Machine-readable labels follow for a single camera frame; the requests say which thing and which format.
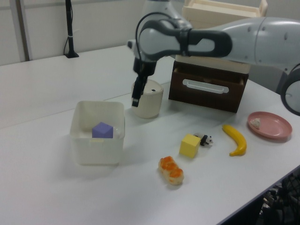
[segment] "brown wooden drawer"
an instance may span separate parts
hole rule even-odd
[[[174,62],[169,99],[236,113],[248,74]]]

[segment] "beige ceramic cup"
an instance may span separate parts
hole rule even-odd
[[[131,93],[133,91],[134,84],[131,86]],[[164,89],[163,87],[153,80],[148,80],[144,92],[140,98],[139,106],[131,106],[133,112],[138,117],[144,119],[150,119],[157,117],[159,114]]]

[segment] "pink ceramic plate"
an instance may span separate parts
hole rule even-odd
[[[260,118],[261,125],[256,129],[250,121]],[[270,112],[253,112],[248,116],[248,125],[256,133],[273,139],[286,138],[292,133],[292,126],[288,121]]]

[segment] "yellow banana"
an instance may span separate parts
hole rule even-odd
[[[230,125],[223,125],[222,129],[227,133],[238,145],[235,151],[230,152],[230,156],[242,156],[246,152],[247,142],[244,136]]]

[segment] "purple cube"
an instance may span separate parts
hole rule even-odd
[[[92,129],[92,137],[95,138],[113,138],[113,127],[100,122]]]

